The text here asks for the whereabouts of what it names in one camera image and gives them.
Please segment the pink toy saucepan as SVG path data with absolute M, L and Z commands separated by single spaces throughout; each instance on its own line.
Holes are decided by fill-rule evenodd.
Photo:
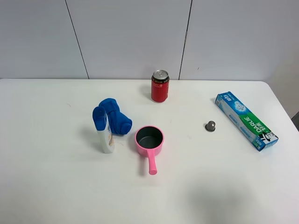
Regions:
M 156 126 L 143 126 L 135 134 L 137 151 L 148 158 L 150 175 L 157 174 L 155 157 L 161 152 L 163 143 L 164 133 Z

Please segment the small grey capsule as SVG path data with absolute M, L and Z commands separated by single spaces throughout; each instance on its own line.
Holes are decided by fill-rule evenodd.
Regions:
M 205 129 L 208 132 L 214 132 L 215 131 L 215 122 L 214 121 L 209 121 L 205 124 Z

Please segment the white bottle blue cap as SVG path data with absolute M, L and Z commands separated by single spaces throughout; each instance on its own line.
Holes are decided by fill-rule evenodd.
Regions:
M 100 137 L 102 150 L 106 154 L 114 152 L 114 140 L 105 108 L 97 106 L 93 110 L 93 121 Z

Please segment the Darlie toothpaste box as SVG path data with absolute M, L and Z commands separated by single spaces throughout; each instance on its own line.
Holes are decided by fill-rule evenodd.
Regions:
M 258 151 L 278 142 L 278 136 L 232 92 L 218 94 L 215 103 Z

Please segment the blue rolled sock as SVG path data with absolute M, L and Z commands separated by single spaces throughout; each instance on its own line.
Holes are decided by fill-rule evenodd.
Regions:
M 132 120 L 120 111 L 114 98 L 106 98 L 102 100 L 99 106 L 104 107 L 113 134 L 126 135 L 129 133 L 132 128 Z

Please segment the red soda can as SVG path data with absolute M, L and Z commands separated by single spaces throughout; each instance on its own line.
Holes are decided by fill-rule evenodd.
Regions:
M 162 103 L 168 98 L 170 77 L 167 71 L 157 70 L 151 77 L 151 98 Z

